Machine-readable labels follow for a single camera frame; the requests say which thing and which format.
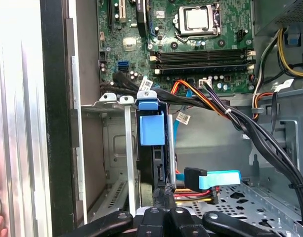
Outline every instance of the green circuit board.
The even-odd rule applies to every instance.
[[[194,74],[194,75],[155,75],[150,69],[148,45],[152,45],[152,50],[162,52],[192,52],[195,50],[225,50],[225,49],[253,49],[253,32],[251,18],[251,0],[150,0],[150,11],[153,27],[158,26],[159,32],[156,36],[142,38],[136,27],[136,6],[125,0],[126,19],[125,21],[113,21],[112,26],[108,24],[108,1],[112,1],[112,7],[119,0],[98,0],[98,27],[99,27],[99,49],[104,54],[106,60],[105,72],[101,73],[102,81],[111,81],[112,74],[117,70],[118,61],[128,61],[130,71],[137,72],[138,77],[133,81],[140,85],[142,77],[148,76],[160,88],[170,90],[176,79],[194,78],[199,79],[220,76],[220,74]],[[196,47],[198,40],[189,40],[187,43],[179,41],[175,36],[173,25],[174,16],[180,6],[207,5],[218,2],[220,4],[221,34],[217,37],[203,38],[205,45]],[[247,34],[241,42],[237,41],[236,33],[239,30],[246,30]],[[224,41],[223,47],[218,42]],[[177,43],[177,48],[172,49],[171,44]],[[223,80],[212,80],[213,89],[221,94],[250,93],[253,90],[249,77],[253,70],[249,72],[234,72],[223,74]],[[220,87],[220,84],[227,85],[227,90]],[[185,94],[182,88],[179,94]]]

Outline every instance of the cpu socket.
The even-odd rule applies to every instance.
[[[216,37],[221,33],[219,4],[181,6],[173,24],[175,37],[182,42],[191,38]]]

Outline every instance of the motherboard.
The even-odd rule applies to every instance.
[[[98,0],[97,7],[102,81],[122,71],[165,90],[178,79],[219,94],[254,90],[251,0]]]

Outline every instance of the red wire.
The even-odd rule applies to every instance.
[[[177,197],[197,197],[197,196],[205,196],[205,195],[207,195],[209,193],[210,193],[210,190],[207,190],[204,193],[174,194],[174,197],[175,198],[177,198]]]

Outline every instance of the white clip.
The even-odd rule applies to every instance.
[[[225,111],[225,114],[227,115],[230,112],[231,112],[231,109],[228,109],[228,110]]]

